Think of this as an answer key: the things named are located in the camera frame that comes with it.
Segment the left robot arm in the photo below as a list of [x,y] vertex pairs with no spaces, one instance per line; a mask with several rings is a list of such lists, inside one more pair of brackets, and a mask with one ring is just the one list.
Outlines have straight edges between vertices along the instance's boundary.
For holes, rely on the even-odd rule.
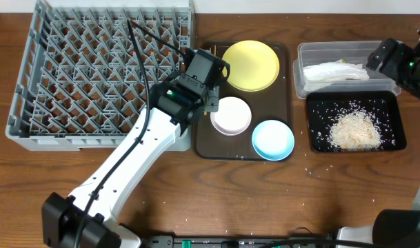
[[144,109],[121,144],[88,180],[64,198],[52,193],[41,208],[49,247],[140,247],[117,219],[152,164],[204,113],[216,112],[219,81],[175,72],[153,85]]

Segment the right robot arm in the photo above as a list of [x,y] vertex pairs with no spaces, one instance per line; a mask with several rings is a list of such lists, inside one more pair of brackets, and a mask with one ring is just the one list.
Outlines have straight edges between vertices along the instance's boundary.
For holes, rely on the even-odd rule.
[[[420,100],[419,40],[410,46],[387,38],[368,57],[366,66],[378,71]],[[383,209],[373,225],[342,227],[331,247],[420,247],[420,185],[410,209]]]

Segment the white paper napkin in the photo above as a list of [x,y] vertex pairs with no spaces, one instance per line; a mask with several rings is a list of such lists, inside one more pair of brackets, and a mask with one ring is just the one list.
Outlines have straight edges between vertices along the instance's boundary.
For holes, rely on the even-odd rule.
[[368,80],[369,74],[362,64],[327,62],[303,67],[307,81]]

